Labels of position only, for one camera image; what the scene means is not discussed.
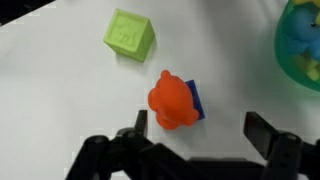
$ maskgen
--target green block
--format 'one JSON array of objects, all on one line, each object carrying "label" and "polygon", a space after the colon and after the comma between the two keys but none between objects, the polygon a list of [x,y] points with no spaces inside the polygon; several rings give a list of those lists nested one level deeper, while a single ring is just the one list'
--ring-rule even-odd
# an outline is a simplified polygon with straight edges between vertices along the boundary
[{"label": "green block", "polygon": [[116,9],[103,41],[116,53],[144,62],[154,36],[148,18]]}]

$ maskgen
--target orange rubber toy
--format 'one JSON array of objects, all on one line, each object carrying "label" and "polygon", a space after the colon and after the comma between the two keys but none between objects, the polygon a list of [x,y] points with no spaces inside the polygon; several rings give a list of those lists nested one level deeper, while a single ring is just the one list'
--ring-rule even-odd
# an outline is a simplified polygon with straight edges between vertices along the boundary
[{"label": "orange rubber toy", "polygon": [[199,118],[199,112],[193,108],[189,87],[168,70],[162,71],[156,87],[149,93],[148,103],[157,113],[156,119],[164,129],[191,126]]}]

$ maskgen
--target white surface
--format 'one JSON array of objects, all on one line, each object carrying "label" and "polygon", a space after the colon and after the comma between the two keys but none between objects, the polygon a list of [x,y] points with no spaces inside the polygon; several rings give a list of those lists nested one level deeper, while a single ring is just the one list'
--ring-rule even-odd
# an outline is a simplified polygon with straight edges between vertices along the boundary
[{"label": "white surface", "polygon": [[[144,64],[102,42],[115,8],[151,19]],[[308,142],[320,93],[289,79],[273,53],[278,0],[58,0],[0,28],[0,179],[63,179],[90,135],[133,125],[163,69],[195,79],[206,120],[149,138],[179,155],[263,162],[242,135],[246,111]]]}]

